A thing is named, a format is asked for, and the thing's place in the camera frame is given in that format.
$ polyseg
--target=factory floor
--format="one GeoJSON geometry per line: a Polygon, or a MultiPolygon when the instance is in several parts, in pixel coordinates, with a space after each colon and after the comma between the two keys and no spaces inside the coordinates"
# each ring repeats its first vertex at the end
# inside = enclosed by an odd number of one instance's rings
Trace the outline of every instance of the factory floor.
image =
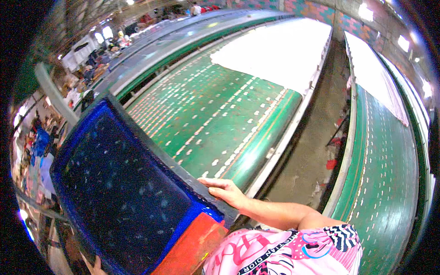
{"type": "Polygon", "coordinates": [[[303,132],[266,196],[268,200],[318,208],[332,173],[326,168],[327,160],[334,158],[326,144],[336,132],[335,123],[345,106],[342,89],[347,83],[346,56],[343,44],[333,42],[303,132]]]}

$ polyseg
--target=person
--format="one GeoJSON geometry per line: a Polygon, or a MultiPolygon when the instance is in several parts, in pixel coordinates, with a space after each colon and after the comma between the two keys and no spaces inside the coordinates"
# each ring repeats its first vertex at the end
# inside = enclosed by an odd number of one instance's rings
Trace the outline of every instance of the person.
{"type": "Polygon", "coordinates": [[[197,16],[202,14],[202,8],[197,5],[197,2],[193,2],[192,7],[190,9],[191,16],[197,16]]]}
{"type": "Polygon", "coordinates": [[[212,196],[238,209],[240,214],[274,228],[229,232],[195,274],[358,273],[362,246],[353,226],[302,204],[247,198],[231,180],[198,180],[212,196]]]}

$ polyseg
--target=metal pole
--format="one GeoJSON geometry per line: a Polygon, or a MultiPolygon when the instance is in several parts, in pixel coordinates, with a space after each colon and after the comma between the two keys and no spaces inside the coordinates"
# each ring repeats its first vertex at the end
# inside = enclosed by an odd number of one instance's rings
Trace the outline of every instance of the metal pole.
{"type": "Polygon", "coordinates": [[[60,114],[65,117],[71,125],[75,125],[78,122],[78,117],[64,102],[61,93],[55,87],[55,84],[49,77],[42,62],[38,63],[37,66],[35,66],[35,75],[38,82],[40,83],[40,86],[42,87],[45,94],[49,97],[55,109],[57,109],[58,112],[60,112],[60,114]]]}

